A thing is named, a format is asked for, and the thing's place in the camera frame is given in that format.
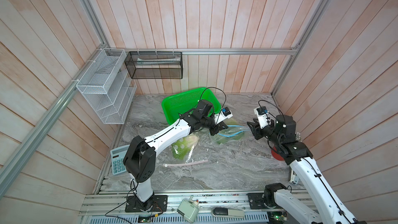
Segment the clear zip bag blue seal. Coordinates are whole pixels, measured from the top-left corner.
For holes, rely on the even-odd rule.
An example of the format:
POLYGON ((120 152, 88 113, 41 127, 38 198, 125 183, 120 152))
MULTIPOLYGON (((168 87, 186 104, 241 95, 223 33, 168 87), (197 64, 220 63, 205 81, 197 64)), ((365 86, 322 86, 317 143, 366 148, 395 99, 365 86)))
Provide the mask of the clear zip bag blue seal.
POLYGON ((214 144, 223 145, 233 141, 241 140, 250 135, 250 129, 237 121, 235 118, 226 119, 223 121, 228 128, 219 131, 214 136, 210 136, 210 140, 214 144))

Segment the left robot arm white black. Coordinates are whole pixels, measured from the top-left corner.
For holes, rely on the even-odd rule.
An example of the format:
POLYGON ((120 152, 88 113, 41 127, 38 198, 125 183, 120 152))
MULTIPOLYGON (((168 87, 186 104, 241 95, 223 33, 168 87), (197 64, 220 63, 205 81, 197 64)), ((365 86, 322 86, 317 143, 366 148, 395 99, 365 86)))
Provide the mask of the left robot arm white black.
POLYGON ((147 203, 153 196, 150 178, 155 171, 157 156, 178 140, 192 133, 208 129, 212 136, 225 130, 226 119, 233 116, 228 107, 214 113, 214 106, 208 100, 199 100, 196 107, 180 114, 178 119, 158 133, 142 138, 132 139, 123 158, 123 165, 132 178, 133 191, 140 203, 147 203))

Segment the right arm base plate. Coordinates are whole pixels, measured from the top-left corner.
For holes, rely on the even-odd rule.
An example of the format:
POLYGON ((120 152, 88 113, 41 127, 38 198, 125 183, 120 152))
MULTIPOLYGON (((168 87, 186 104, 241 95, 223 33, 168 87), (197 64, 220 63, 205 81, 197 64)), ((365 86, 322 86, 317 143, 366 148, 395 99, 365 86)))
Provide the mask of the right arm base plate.
POLYGON ((274 209, 282 209, 282 207, 274 203, 270 203, 269 205, 267 205, 264 200, 263 193, 249 193, 247 194, 247 197, 251 210, 270 209, 273 211, 274 209))

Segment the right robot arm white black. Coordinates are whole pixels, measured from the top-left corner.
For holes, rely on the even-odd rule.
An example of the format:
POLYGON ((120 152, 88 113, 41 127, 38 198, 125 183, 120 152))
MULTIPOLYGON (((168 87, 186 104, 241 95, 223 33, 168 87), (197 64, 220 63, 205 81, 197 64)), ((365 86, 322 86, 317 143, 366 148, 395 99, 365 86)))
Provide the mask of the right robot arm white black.
POLYGON ((274 121, 267 114, 248 122, 254 138, 265 138, 302 181, 316 210, 297 199, 281 183, 265 186, 262 201, 267 208, 280 207, 301 224, 358 224, 360 221, 333 191, 309 148, 297 141, 296 123, 291 116, 278 115, 274 121))

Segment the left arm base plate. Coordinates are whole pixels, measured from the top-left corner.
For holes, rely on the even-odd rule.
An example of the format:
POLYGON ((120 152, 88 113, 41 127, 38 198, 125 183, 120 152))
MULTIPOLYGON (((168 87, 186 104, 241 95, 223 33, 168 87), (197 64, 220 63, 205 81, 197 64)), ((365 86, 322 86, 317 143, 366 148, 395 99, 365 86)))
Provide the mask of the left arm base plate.
POLYGON ((152 195, 147 201, 141 201, 137 196, 128 196, 126 213, 165 212, 167 210, 167 195, 152 195))

